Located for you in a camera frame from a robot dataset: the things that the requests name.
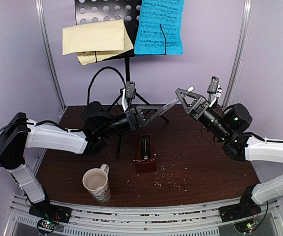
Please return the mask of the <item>clear plastic metronome cover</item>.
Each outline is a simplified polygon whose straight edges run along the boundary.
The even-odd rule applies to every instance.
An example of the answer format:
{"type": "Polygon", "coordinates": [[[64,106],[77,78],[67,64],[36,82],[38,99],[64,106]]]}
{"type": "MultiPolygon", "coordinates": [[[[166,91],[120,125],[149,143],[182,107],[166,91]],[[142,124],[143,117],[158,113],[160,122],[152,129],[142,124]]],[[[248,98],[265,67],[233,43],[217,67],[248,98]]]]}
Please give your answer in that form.
{"type": "MultiPolygon", "coordinates": [[[[194,86],[191,86],[187,89],[187,92],[192,92],[194,90],[194,86]]],[[[174,99],[172,99],[171,101],[169,101],[167,104],[165,104],[162,107],[162,112],[160,113],[160,115],[163,115],[165,112],[167,112],[169,109],[171,109],[174,105],[176,105],[178,102],[180,101],[179,97],[176,96],[174,99]]]]}

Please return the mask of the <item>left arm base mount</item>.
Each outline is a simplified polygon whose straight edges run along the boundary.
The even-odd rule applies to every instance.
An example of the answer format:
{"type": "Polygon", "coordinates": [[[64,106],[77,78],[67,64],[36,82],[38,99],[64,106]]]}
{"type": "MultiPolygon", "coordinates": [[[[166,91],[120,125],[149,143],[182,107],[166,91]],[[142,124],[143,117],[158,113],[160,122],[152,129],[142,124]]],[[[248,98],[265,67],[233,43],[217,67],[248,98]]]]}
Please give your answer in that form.
{"type": "Polygon", "coordinates": [[[29,214],[40,219],[36,223],[36,229],[42,235],[52,234],[60,226],[60,223],[68,223],[72,209],[51,203],[30,203],[29,214]]]}

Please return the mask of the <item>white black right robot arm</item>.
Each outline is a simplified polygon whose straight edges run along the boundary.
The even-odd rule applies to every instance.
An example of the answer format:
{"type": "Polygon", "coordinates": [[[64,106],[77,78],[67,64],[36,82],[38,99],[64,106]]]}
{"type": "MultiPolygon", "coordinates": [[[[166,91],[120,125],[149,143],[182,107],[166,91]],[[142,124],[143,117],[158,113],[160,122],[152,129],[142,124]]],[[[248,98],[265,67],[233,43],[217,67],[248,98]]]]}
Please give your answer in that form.
{"type": "MultiPolygon", "coordinates": [[[[200,94],[179,88],[176,95],[186,114],[200,122],[219,143],[223,143],[222,149],[230,159],[283,163],[283,140],[262,138],[247,132],[252,117],[243,104],[233,104],[220,115],[200,94]]],[[[280,196],[283,196],[283,175],[249,186],[236,206],[236,213],[246,217],[255,206],[280,196]]]]}

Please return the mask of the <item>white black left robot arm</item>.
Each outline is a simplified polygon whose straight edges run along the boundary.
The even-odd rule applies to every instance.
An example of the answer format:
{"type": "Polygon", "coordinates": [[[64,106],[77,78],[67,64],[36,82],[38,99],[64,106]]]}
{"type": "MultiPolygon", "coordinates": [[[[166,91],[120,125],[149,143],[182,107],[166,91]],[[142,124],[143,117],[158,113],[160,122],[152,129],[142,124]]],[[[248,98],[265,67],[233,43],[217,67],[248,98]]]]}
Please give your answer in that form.
{"type": "Polygon", "coordinates": [[[55,213],[44,187],[28,167],[26,148],[63,150],[95,156],[107,145],[105,139],[145,127],[165,112],[163,106],[135,106],[112,115],[100,102],[89,103],[81,113],[84,126],[68,129],[51,121],[36,122],[19,112],[0,129],[0,167],[9,171],[43,218],[55,213]]]}

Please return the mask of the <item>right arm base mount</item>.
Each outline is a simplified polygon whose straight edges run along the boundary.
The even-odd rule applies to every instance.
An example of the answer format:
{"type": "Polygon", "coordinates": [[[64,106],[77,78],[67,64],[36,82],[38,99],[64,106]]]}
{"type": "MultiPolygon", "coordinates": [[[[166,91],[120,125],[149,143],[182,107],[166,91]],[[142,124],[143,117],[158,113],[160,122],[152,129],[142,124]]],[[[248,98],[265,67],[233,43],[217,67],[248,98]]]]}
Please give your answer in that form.
{"type": "Polygon", "coordinates": [[[234,228],[242,234],[252,233],[259,225],[261,207],[256,204],[238,203],[219,208],[222,222],[234,221],[234,228]]]}

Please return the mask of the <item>red wooden metronome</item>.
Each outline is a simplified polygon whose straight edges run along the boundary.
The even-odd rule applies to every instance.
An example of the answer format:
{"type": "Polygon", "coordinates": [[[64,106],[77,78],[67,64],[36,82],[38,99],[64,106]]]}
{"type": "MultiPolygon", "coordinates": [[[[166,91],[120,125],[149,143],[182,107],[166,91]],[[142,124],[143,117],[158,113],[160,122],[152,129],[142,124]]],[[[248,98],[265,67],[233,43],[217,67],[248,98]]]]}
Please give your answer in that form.
{"type": "Polygon", "coordinates": [[[151,143],[150,131],[139,133],[136,158],[134,159],[135,171],[138,174],[148,174],[157,170],[156,157],[151,143]]]}

